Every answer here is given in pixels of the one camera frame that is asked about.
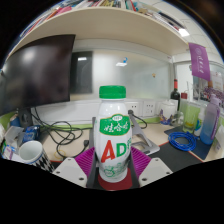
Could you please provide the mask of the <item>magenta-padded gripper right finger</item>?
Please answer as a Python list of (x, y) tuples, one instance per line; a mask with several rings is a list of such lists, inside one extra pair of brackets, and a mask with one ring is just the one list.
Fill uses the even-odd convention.
[(134, 147), (131, 148), (129, 168), (133, 188), (146, 186), (172, 174), (171, 169), (160, 158), (150, 158)]

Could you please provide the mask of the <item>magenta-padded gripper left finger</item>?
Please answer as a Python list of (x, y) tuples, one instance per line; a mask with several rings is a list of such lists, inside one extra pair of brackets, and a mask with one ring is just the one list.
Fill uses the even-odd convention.
[(66, 158), (53, 174), (84, 188), (92, 188), (96, 175), (95, 149), (90, 148), (75, 158)]

